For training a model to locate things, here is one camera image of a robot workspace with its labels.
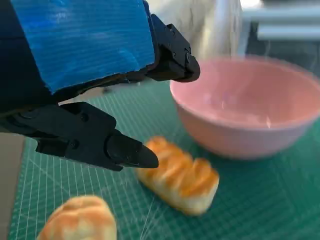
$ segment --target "blue duct tape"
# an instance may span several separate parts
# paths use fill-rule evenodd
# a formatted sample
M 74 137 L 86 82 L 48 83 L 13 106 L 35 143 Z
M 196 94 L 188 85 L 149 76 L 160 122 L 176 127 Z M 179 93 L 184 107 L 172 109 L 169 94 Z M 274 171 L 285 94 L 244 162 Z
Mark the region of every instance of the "blue duct tape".
M 51 93 L 155 62 L 142 0 L 11 0 Z

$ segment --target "table surface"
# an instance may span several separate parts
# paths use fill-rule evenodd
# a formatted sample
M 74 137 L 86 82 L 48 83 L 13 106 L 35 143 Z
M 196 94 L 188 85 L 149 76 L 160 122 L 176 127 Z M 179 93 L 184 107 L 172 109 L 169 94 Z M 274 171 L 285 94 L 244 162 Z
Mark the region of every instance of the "table surface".
M 167 82 L 142 83 L 88 101 L 140 141 L 163 135 L 220 174 L 209 211 L 187 217 L 144 188 L 126 168 L 112 172 L 34 152 L 27 140 L 10 240 L 34 240 L 49 215 L 72 196 L 96 194 L 110 205 L 120 240 L 277 240 L 320 237 L 320 122 L 293 147 L 257 162 L 220 158 L 197 145 L 176 114 Z

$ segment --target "bowl rim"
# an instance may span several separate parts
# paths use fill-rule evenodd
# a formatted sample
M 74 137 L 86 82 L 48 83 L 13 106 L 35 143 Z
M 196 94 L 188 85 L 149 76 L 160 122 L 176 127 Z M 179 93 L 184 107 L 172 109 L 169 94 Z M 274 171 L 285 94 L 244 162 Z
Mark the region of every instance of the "bowl rim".
M 311 83 L 318 91 L 320 95 L 320 78 L 317 77 L 312 72 L 304 69 L 303 67 L 287 62 L 285 60 L 280 60 L 277 58 L 271 58 L 268 56 L 257 56 L 257 55 L 245 55 L 245 56 L 219 56 L 215 57 L 211 60 L 214 62 L 220 62 L 220 61 L 232 61 L 232 62 L 243 62 L 243 61 L 252 61 L 256 62 L 258 64 L 267 64 L 272 65 L 273 67 L 277 68 L 285 68 L 286 71 L 291 72 L 295 75 L 300 75 L 302 78 L 305 78 L 307 81 Z M 186 110 L 189 114 L 193 115 L 196 118 L 199 118 L 203 121 L 206 121 L 208 123 L 213 123 L 216 125 L 220 125 L 225 128 L 230 129 L 239 129 L 239 130 L 246 130 L 246 131 L 279 131 L 279 130 L 286 130 L 286 129 L 295 129 L 299 126 L 312 124 L 317 120 L 317 118 L 320 116 L 320 108 L 317 111 L 312 112 L 311 114 L 308 114 L 306 116 L 303 116 L 301 118 L 284 121 L 280 123 L 273 123 L 271 126 L 267 126 L 266 124 L 257 124 L 255 126 L 248 126 L 247 124 L 239 123 L 232 120 L 226 120 L 226 119 L 218 119 L 218 118 L 212 118 L 208 117 L 205 114 L 201 113 L 201 111 L 197 111 L 195 109 L 192 109 L 187 104 L 182 103 L 182 101 L 177 97 L 177 94 L 174 93 L 173 86 L 175 84 L 179 84 L 179 82 L 176 82 L 174 80 L 170 81 L 170 92 L 172 95 L 173 100 L 177 105 L 182 107 L 184 110 Z

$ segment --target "bread roll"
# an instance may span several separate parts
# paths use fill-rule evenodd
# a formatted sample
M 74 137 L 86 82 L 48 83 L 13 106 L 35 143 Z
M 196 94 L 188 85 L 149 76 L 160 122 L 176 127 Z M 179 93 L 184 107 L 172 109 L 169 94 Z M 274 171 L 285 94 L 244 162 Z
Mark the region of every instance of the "bread roll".
M 136 169 L 138 179 L 173 208 L 201 215 L 210 207 L 219 174 L 203 158 L 193 158 L 161 136 L 146 143 L 158 157 L 158 168 Z
M 58 207 L 37 240 L 116 240 L 117 226 L 107 203 L 97 196 L 77 196 Z

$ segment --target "plastic bowl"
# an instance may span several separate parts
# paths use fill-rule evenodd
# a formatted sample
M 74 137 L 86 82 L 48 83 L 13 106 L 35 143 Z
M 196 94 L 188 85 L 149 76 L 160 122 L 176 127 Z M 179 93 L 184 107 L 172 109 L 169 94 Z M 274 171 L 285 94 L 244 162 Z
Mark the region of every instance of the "plastic bowl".
M 201 62 L 197 81 L 171 81 L 178 115 L 209 151 L 254 160 L 292 145 L 320 114 L 320 85 L 295 65 L 262 57 Z

